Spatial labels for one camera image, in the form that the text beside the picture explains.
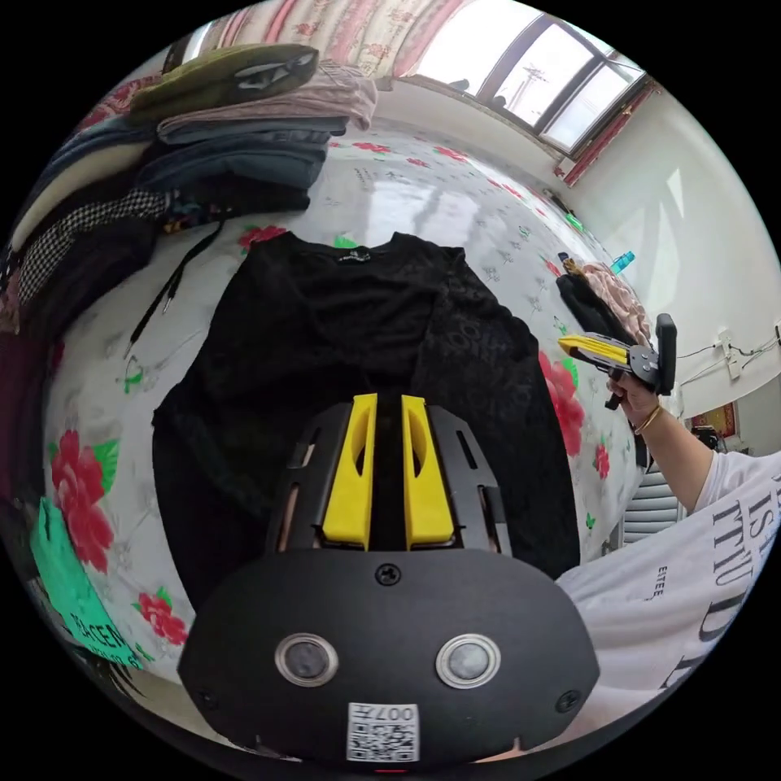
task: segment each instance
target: floral curtain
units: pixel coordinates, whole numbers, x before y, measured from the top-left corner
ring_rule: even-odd
[[[472,0],[267,0],[233,15],[220,46],[302,43],[373,79],[404,76]]]

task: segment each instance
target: electrical outlet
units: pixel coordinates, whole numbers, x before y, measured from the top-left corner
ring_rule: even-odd
[[[736,380],[740,376],[740,357],[738,351],[732,346],[732,332],[729,329],[719,331],[717,344],[724,350],[726,368],[730,377]]]

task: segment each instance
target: label sticker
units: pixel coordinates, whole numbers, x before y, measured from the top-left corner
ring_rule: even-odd
[[[351,702],[347,707],[347,760],[418,761],[420,724],[417,705]]]

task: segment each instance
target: human hand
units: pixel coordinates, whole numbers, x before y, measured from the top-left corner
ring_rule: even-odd
[[[630,374],[608,381],[608,390],[621,399],[621,409],[636,428],[659,406],[657,395]]]

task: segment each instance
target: pink blanket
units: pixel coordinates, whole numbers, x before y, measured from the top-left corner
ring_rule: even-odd
[[[651,324],[643,304],[635,292],[607,266],[586,263],[580,269],[594,292],[613,310],[626,332],[635,337],[638,344],[648,345]]]
[[[275,98],[204,109],[164,120],[158,132],[195,120],[225,122],[272,116],[347,116],[361,129],[371,126],[377,106],[377,87],[359,68],[323,60],[305,85]]]

